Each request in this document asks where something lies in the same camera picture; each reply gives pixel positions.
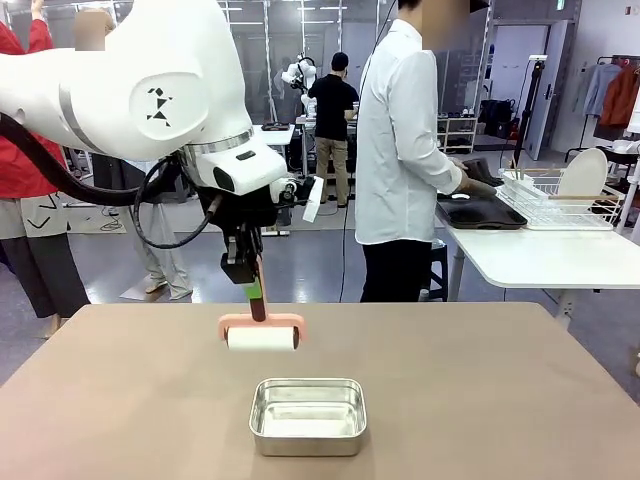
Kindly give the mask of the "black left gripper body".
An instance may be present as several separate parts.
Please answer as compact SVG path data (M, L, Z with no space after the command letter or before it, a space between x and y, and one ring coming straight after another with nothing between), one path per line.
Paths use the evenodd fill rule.
M268 186L245 195L199 187L198 199L205 215L198 225L199 233L207 224L211 224L218 227L225 240L228 240L234 238L243 225L259 228L272 226L276 222L277 208Z

